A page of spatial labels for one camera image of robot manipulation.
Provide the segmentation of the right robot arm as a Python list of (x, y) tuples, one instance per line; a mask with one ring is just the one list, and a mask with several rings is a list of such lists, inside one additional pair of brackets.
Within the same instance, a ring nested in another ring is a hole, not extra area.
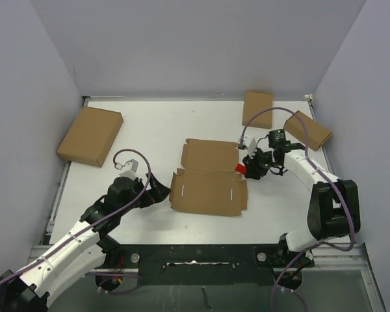
[(358, 186), (352, 180), (340, 179), (327, 171), (307, 153), (301, 143), (286, 139), (282, 129), (269, 132), (268, 151), (258, 147), (252, 136), (243, 136), (239, 149), (246, 155), (236, 171), (247, 179), (260, 180), (268, 172), (282, 176), (290, 172), (310, 191), (305, 224), (282, 235), (283, 245), (276, 249), (277, 260), (289, 266), (298, 260), (300, 252), (330, 239), (349, 237), (361, 229)]

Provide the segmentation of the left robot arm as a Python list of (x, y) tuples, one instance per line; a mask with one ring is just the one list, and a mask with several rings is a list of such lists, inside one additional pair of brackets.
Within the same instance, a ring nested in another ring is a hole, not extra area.
[(147, 181), (118, 177), (69, 232), (31, 264), (0, 277), (0, 311), (47, 311), (78, 279), (118, 262), (119, 244), (109, 233), (134, 208), (163, 202), (170, 189), (153, 175)]

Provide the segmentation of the small red block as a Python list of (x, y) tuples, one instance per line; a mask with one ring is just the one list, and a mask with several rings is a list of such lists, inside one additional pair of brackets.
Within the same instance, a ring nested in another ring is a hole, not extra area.
[(243, 164), (241, 164), (241, 163), (238, 163), (238, 164), (237, 164), (235, 170), (236, 170), (237, 172), (239, 172), (240, 174), (242, 174), (242, 175), (245, 175), (245, 174), (246, 174), (246, 167), (245, 167), (245, 165), (243, 165)]

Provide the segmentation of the brown cardboard box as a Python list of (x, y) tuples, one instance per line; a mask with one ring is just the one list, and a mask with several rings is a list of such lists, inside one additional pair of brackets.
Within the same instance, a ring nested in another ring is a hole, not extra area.
[(235, 142), (188, 138), (181, 168), (173, 173), (169, 200), (182, 213), (240, 216), (248, 205), (248, 188), (236, 171), (239, 150)]

